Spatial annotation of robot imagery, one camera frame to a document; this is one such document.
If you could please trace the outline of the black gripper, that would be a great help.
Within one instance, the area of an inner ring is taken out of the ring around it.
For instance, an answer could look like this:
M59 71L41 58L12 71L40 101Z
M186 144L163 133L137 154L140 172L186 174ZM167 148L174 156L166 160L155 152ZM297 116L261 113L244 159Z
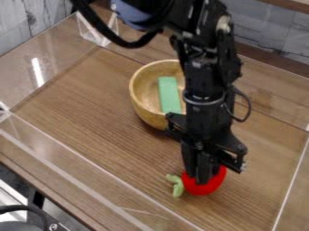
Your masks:
M179 140L186 173L203 185L218 174L220 166L242 172L247 148L234 136L231 124L232 120L242 123L247 116L232 115L234 93L214 100L191 100L187 96L183 99L186 113L166 114L166 131Z

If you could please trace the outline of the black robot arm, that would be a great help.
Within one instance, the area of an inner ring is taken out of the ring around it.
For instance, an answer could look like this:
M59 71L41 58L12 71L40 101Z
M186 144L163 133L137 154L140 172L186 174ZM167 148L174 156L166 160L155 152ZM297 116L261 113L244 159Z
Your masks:
M87 0L69 0L89 25L117 46L137 49L163 31L178 54L184 76L184 112L167 113L167 132L180 141L184 172L199 185L222 167L242 172L246 146L231 132L240 59L234 42L234 24L220 0L109 0L117 18L144 35L124 40L108 28Z

